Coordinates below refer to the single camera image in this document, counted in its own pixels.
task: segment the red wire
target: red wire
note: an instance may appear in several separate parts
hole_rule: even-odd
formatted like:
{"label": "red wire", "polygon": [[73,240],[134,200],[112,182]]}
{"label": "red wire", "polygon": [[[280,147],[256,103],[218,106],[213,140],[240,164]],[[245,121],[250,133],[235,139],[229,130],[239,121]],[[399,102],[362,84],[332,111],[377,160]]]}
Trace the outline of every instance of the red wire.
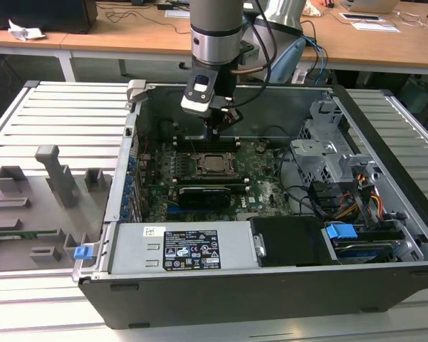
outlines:
{"label": "red wire", "polygon": [[345,199],[345,198],[347,198],[348,196],[351,196],[351,194],[350,194],[350,193],[344,194],[344,195],[342,196],[342,198],[340,199],[340,208],[341,208],[341,209],[342,209],[342,207],[343,207],[343,201],[344,201],[344,199]]}

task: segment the warning label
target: warning label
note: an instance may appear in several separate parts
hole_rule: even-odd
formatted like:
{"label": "warning label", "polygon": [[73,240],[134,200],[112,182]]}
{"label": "warning label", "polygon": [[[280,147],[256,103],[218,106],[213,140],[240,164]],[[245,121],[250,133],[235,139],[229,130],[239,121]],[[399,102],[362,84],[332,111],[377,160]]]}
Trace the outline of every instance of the warning label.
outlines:
{"label": "warning label", "polygon": [[163,253],[166,271],[221,268],[216,230],[165,232]]}

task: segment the wooden desk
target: wooden desk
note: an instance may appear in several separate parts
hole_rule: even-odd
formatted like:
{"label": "wooden desk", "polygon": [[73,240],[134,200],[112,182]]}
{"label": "wooden desk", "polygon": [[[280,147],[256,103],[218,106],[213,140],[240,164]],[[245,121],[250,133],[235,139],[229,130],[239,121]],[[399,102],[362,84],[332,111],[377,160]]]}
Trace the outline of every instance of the wooden desk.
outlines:
{"label": "wooden desk", "polygon": [[[111,20],[117,21],[119,18],[106,17],[107,12],[113,11],[124,13],[127,9],[98,8],[97,21],[89,33],[68,34],[63,39],[61,47],[89,51],[191,54],[188,19],[166,18],[165,11],[159,11],[156,7],[147,9],[133,7],[128,17],[113,23]],[[140,14],[161,24],[142,18]],[[184,34],[176,33],[174,27],[169,24]]]}
{"label": "wooden desk", "polygon": [[[338,0],[335,0],[334,9],[317,7],[320,11],[325,11],[324,16],[309,19],[303,17],[303,20],[311,20],[315,25],[318,44],[329,55],[329,68],[428,74],[427,27],[411,27],[402,23],[397,14],[383,14],[382,17],[387,19],[384,24],[394,23],[401,33],[359,31],[351,25],[341,24],[329,15],[334,15],[343,23],[349,22],[339,16],[339,12],[346,10]],[[400,2],[396,10],[418,14],[422,22],[428,25],[428,4]],[[304,33],[313,37],[312,26],[305,23],[303,27]],[[307,48],[298,68],[310,68],[314,60],[313,49]]]}
{"label": "wooden desk", "polygon": [[[130,6],[128,3],[100,3],[102,7]],[[428,24],[427,4],[401,2],[397,9],[419,14]],[[22,42],[14,39],[7,31],[0,31],[0,52],[7,54],[27,54],[37,56],[55,56],[59,59],[67,81],[75,81],[75,69],[72,58],[111,58],[118,59],[121,73],[124,73],[124,60],[140,61],[191,61],[190,34],[188,19],[165,18],[164,11],[155,7],[130,7],[132,12],[127,18],[113,23],[106,12],[124,13],[128,9],[98,8],[98,20],[89,34],[48,33],[48,38],[40,41]],[[387,71],[393,73],[428,74],[428,28],[411,27],[402,23],[396,14],[385,14],[392,20],[401,33],[358,31],[351,25],[341,24],[330,14],[347,23],[338,13],[346,11],[335,0],[335,8],[328,9],[323,17],[303,17],[301,21],[311,20],[315,24],[318,43],[329,54],[328,67],[339,70]],[[310,24],[303,24],[305,33],[313,36]],[[298,73],[307,71],[315,60],[313,49],[304,51],[298,64]]]}
{"label": "wooden desk", "polygon": [[62,32],[44,32],[45,38],[20,41],[14,38],[7,30],[0,30],[0,46],[20,48],[52,48],[60,49],[62,40],[68,35]]}

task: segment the blue tab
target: blue tab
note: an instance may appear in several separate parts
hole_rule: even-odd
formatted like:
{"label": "blue tab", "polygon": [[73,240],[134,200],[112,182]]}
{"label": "blue tab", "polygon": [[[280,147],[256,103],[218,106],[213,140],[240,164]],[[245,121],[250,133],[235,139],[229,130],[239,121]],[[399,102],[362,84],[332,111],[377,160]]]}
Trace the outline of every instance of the blue tab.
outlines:
{"label": "blue tab", "polygon": [[330,239],[357,239],[357,233],[352,224],[340,223],[326,227]]}
{"label": "blue tab", "polygon": [[93,247],[79,246],[74,251],[75,260],[92,260],[93,259]]}

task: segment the aluminum profile table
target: aluminum profile table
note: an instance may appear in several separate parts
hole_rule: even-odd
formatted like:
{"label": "aluminum profile table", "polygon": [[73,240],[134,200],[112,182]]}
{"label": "aluminum profile table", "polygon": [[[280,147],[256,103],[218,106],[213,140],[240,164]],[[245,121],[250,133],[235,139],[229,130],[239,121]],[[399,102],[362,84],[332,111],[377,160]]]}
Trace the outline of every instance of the aluminum profile table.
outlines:
{"label": "aluminum profile table", "polygon": [[[27,175],[42,175],[42,165],[33,161],[37,146],[58,144],[73,173],[95,165],[113,175],[127,115],[125,91],[125,84],[115,83],[24,88],[0,119],[0,166],[20,163]],[[428,196],[428,134],[393,97],[350,94]],[[428,341],[428,290],[386,313],[113,331],[70,274],[0,274],[0,341]]]}

